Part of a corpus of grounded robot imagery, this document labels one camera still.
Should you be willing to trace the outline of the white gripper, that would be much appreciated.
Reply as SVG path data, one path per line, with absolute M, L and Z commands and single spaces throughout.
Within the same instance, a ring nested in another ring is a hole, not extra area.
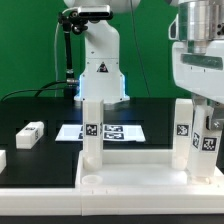
M 183 42 L 172 46 L 175 84 L 213 101 L 207 102 L 206 128 L 224 129 L 224 41 L 211 41 L 205 55 L 187 52 Z

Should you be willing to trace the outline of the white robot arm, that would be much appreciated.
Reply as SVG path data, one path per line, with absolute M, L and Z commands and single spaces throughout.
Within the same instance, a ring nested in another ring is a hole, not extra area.
M 86 69 L 117 71 L 119 41 L 108 21 L 141 0 L 64 0 L 75 33 L 86 34 Z M 214 102 L 208 128 L 224 128 L 224 0 L 166 0 L 178 8 L 169 27 L 175 84 Z

